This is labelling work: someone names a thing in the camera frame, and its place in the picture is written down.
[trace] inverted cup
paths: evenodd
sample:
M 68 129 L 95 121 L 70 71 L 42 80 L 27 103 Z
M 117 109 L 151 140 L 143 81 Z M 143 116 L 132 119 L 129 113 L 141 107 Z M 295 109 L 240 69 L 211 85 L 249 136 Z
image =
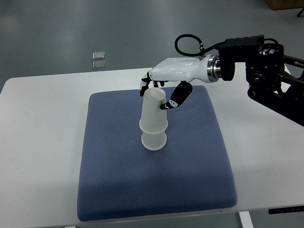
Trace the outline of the inverted cup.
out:
M 142 116 L 139 121 L 141 130 L 148 134 L 159 134 L 168 127 L 167 110 L 160 106 L 166 103 L 166 93 L 160 88 L 145 91 L 142 102 Z
M 165 146 L 166 142 L 167 142 L 167 135 L 165 131 L 159 134 L 148 134 L 142 132 L 143 146 L 150 151 L 160 150 L 162 147 Z

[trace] stacked plastic cups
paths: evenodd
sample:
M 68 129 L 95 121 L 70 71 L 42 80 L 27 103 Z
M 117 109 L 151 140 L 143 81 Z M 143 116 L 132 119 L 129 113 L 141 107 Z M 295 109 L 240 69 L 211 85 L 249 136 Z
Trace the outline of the stacked plastic cups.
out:
M 142 130 L 143 146 L 151 151 L 161 149 L 167 142 L 167 110 L 160 109 L 164 103 L 166 93 L 162 89 L 149 88 L 145 91 L 139 126 Z

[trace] gray floor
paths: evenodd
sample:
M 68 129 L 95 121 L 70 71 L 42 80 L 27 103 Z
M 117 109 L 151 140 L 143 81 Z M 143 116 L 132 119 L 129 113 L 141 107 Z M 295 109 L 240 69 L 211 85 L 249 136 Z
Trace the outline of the gray floor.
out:
M 304 59 L 300 9 L 272 11 L 264 0 L 1 0 L 0 90 L 12 77 L 92 71 L 92 53 L 105 51 L 105 70 L 152 67 L 179 57 L 177 36 L 191 33 L 205 46 L 227 38 L 265 35 Z M 197 43 L 182 40 L 185 51 Z M 301 71 L 290 68 L 291 73 Z M 255 228 L 302 227 L 304 214 L 251 212 Z M 237 214 L 165 219 L 127 227 L 240 227 Z

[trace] black cable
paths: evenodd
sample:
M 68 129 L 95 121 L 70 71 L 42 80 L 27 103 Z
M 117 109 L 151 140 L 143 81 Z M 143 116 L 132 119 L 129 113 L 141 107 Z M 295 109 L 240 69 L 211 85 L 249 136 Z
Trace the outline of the black cable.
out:
M 301 16 L 301 14 L 303 13 L 303 11 L 304 11 L 304 7 L 303 7 L 303 9 L 301 9 L 301 11 L 298 13 L 298 15 L 297 15 L 298 18 Z
M 209 52 L 209 51 L 211 51 L 211 50 L 213 50 L 213 49 L 216 49 L 216 50 L 217 50 L 217 48 L 218 48 L 220 45 L 222 45 L 222 44 L 225 43 L 225 42 L 220 42 L 220 43 L 217 43 L 217 44 L 215 44 L 215 45 L 212 45 L 211 47 L 209 47 L 209 48 L 207 48 L 207 49 L 201 49 L 201 51 L 200 51 L 199 53 L 191 54 L 191 53 L 186 53 L 186 52 L 181 51 L 181 50 L 179 49 L 179 47 L 178 47 L 178 42 L 179 42 L 179 40 L 180 40 L 181 38 L 184 38 L 184 37 L 194 38 L 194 39 L 196 39 L 200 44 L 202 43 L 202 41 L 201 41 L 200 38 L 198 38 L 197 36 L 192 35 L 192 34 L 183 34 L 183 35 L 180 35 L 179 37 L 176 38 L 175 43 L 174 43 L 174 46 L 175 46 L 176 51 L 177 51 L 178 53 L 180 53 L 181 55 L 183 55 L 183 56 L 188 56 L 188 57 L 202 56 L 202 55 L 204 55 L 205 53 L 207 53 L 207 52 Z
M 275 44 L 279 44 L 279 42 L 277 42 L 275 39 L 272 39 L 272 38 L 264 39 L 264 41 L 266 41 L 266 40 L 270 40 L 270 41 L 273 41 Z
M 200 44 L 202 43 L 201 39 L 198 38 L 197 36 L 195 35 L 192 35 L 192 34 L 183 34 L 183 35 L 180 35 L 179 37 L 176 38 L 175 40 L 175 43 L 174 43 L 174 46 L 175 46 L 175 49 L 178 53 L 180 53 L 181 55 L 183 56 L 189 56 L 189 57 L 196 57 L 196 56 L 200 56 L 200 52 L 199 53 L 195 53 L 195 54 L 191 54 L 191 53 L 186 53 L 186 52 L 183 52 L 179 49 L 178 47 L 178 42 L 181 38 L 184 38 L 184 37 L 190 37 L 190 38 L 194 38 L 196 39 Z

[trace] blue cushion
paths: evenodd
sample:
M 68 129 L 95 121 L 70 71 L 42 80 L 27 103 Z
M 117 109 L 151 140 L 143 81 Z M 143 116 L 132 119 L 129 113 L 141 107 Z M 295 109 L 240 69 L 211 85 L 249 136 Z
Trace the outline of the blue cushion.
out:
M 164 88 L 169 100 L 174 88 Z M 167 111 L 167 143 L 149 151 L 139 90 L 89 100 L 77 214 L 81 221 L 233 207 L 234 177 L 207 90 Z

